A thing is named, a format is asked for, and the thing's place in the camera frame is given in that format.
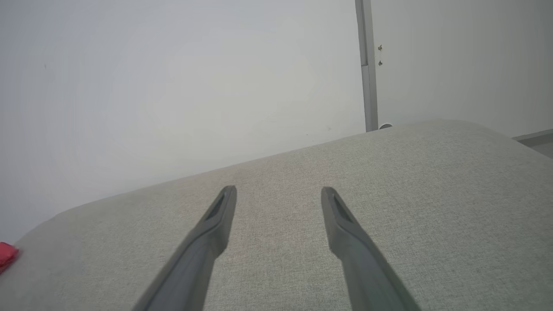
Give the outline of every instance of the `red cloth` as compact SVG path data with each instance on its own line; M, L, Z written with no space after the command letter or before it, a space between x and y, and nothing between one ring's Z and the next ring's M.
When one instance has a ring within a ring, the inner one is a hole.
M0 274L17 258L19 250L10 244L0 242Z

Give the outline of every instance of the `wall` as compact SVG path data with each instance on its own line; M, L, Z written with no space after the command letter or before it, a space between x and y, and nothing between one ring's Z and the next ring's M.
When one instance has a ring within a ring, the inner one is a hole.
M364 132L353 0L4 1L0 241Z
M553 128L553 2L371 0L379 123Z

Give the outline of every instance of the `gray floor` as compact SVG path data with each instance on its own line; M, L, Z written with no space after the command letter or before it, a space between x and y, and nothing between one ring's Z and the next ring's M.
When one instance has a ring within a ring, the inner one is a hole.
M524 139L519 141L519 143L553 159L553 133Z

